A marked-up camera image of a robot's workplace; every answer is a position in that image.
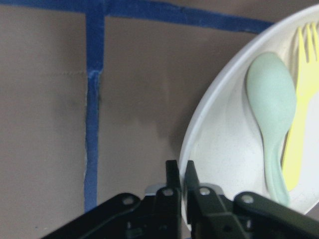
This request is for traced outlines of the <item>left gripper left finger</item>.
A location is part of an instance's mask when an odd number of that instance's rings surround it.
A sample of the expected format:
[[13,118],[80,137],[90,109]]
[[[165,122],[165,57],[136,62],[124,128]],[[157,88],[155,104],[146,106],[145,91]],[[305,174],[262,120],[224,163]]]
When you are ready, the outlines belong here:
[[140,199],[118,194],[54,232],[47,239],[178,239],[181,190],[175,160],[165,163],[166,184]]

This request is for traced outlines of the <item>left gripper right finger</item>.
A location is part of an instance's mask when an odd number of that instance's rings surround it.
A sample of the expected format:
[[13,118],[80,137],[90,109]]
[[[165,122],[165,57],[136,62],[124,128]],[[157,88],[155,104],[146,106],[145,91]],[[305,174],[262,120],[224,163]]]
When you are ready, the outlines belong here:
[[186,221],[193,239],[317,239],[319,223],[253,192],[227,199],[201,184],[193,161],[184,175]]

